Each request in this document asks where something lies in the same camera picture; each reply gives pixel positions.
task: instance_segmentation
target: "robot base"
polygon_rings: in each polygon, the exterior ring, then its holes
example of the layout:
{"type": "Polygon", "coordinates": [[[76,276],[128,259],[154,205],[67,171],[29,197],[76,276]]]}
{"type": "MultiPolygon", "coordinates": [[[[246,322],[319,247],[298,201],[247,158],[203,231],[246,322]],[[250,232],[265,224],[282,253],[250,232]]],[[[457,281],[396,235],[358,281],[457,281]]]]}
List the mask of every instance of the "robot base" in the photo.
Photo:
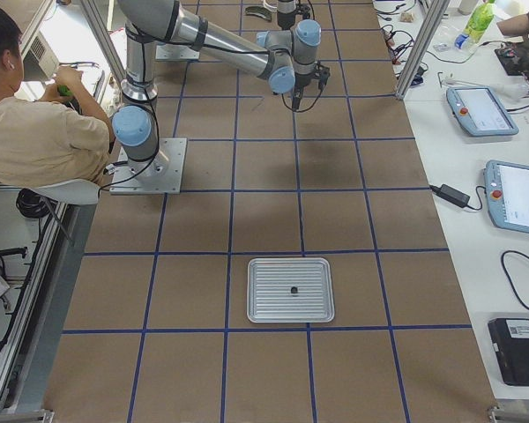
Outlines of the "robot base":
{"type": "Polygon", "coordinates": [[[157,46],[155,60],[157,62],[181,62],[184,60],[197,60],[200,53],[187,46],[157,46]]]}
{"type": "MultiPolygon", "coordinates": [[[[109,189],[112,195],[143,195],[143,194],[178,194],[183,180],[184,157],[186,156],[186,138],[162,138],[160,140],[160,153],[170,158],[168,168],[164,174],[150,178],[152,181],[140,181],[137,178],[123,182],[133,174],[128,166],[115,169],[112,185],[109,189]]],[[[126,161],[127,154],[120,151],[118,161],[126,161]]]]}

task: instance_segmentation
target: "green object in hand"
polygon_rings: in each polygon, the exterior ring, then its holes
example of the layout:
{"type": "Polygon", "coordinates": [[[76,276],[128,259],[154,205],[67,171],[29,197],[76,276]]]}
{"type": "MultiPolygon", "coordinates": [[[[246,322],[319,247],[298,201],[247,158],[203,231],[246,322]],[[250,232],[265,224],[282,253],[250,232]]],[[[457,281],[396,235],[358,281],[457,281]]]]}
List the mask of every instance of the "green object in hand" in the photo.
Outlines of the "green object in hand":
{"type": "Polygon", "coordinates": [[[72,91],[69,89],[67,85],[60,85],[56,88],[56,90],[61,94],[63,97],[71,97],[72,91]]]}

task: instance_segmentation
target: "beige t-shirt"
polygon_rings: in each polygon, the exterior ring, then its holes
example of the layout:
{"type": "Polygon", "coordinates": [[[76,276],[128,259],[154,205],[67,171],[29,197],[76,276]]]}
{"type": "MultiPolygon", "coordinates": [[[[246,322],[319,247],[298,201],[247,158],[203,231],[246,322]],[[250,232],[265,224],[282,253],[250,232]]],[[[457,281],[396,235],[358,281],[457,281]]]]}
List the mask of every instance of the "beige t-shirt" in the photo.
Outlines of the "beige t-shirt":
{"type": "Polygon", "coordinates": [[[108,127],[59,103],[0,101],[0,182],[40,187],[82,178],[100,182],[108,127]]]}

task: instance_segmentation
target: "white chair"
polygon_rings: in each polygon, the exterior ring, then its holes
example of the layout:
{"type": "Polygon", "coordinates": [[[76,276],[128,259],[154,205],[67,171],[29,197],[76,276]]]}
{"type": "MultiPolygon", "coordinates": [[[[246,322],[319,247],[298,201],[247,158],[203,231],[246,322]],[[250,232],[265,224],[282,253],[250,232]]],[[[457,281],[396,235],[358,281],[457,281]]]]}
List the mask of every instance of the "white chair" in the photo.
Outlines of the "white chair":
{"type": "Polygon", "coordinates": [[[31,188],[31,191],[39,194],[41,198],[43,198],[43,202],[47,206],[51,216],[59,225],[64,236],[67,237],[71,245],[74,245],[74,240],[69,236],[68,231],[56,215],[55,208],[49,199],[56,200],[59,203],[89,205],[97,204],[100,195],[100,187],[94,182],[87,181],[86,179],[71,179],[69,181],[54,183],[52,185],[31,188]]]}

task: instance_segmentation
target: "blue joint cap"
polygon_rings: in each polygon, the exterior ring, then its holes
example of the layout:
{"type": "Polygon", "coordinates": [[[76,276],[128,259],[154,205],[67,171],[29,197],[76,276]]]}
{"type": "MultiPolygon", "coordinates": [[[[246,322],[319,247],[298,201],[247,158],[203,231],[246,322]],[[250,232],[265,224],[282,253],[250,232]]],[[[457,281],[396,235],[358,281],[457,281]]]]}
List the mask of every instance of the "blue joint cap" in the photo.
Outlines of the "blue joint cap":
{"type": "Polygon", "coordinates": [[[296,36],[311,47],[317,47],[321,41],[321,26],[313,19],[301,20],[296,27],[296,36]]]}
{"type": "Polygon", "coordinates": [[[257,40],[255,42],[259,47],[265,46],[266,37],[268,37],[268,31],[261,31],[260,33],[257,33],[257,40]]]}
{"type": "Polygon", "coordinates": [[[290,66],[282,66],[275,70],[270,77],[268,77],[268,85],[272,91],[277,94],[284,94],[294,88],[296,76],[294,69],[290,66]]]}
{"type": "Polygon", "coordinates": [[[125,106],[115,113],[112,126],[117,139],[128,147],[142,145],[151,134],[151,118],[137,106],[125,106]]]}

